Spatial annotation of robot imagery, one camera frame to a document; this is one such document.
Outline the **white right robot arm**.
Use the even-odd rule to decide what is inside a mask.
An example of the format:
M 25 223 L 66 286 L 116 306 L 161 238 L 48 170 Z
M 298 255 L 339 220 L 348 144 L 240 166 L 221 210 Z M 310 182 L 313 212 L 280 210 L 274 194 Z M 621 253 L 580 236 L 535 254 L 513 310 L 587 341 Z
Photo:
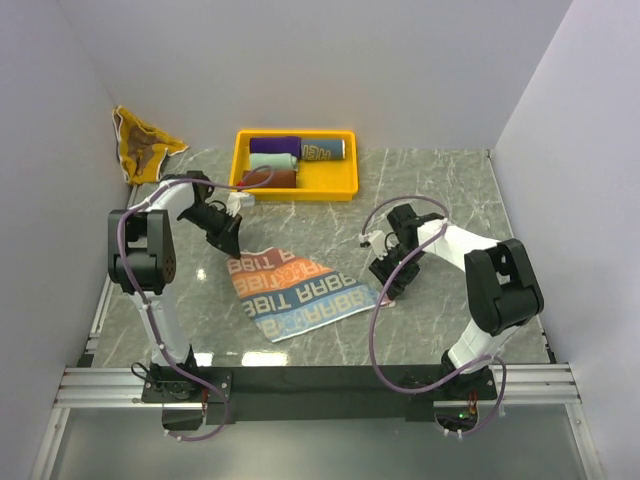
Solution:
M 454 225 L 443 212 L 417 214 L 401 204 L 387 215 L 389 235 L 359 234 L 362 247 L 375 254 L 369 270 L 382 284 L 374 312 L 384 300 L 395 300 L 417 278 L 419 261 L 426 254 L 438 257 L 465 275 L 471 320 L 442 358 L 440 387 L 452 399 L 465 397 L 475 386 L 474 373 L 487 367 L 504 344 L 522 326 L 542 312 L 544 298 L 524 244 L 499 241 Z

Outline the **striped rabbit print towel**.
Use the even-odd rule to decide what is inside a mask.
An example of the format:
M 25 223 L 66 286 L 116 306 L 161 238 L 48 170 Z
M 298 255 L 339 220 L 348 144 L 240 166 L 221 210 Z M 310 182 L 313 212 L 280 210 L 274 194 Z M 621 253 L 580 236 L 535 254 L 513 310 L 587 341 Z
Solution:
M 379 292 L 336 269 L 271 247 L 227 261 L 242 309 L 278 343 L 373 309 Z

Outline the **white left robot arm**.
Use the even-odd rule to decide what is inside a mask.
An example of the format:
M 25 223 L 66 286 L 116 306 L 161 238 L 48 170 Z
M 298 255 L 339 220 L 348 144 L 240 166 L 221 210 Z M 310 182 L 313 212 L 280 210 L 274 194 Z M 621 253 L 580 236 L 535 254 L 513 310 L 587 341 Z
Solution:
M 194 399 L 204 382 L 169 288 L 177 272 L 171 223 L 190 222 L 209 245 L 238 259 L 242 217 L 210 199 L 216 187 L 199 170 L 169 175 L 144 201 L 115 209 L 107 219 L 109 277 L 133 301 L 152 347 L 147 380 L 165 381 L 180 402 Z

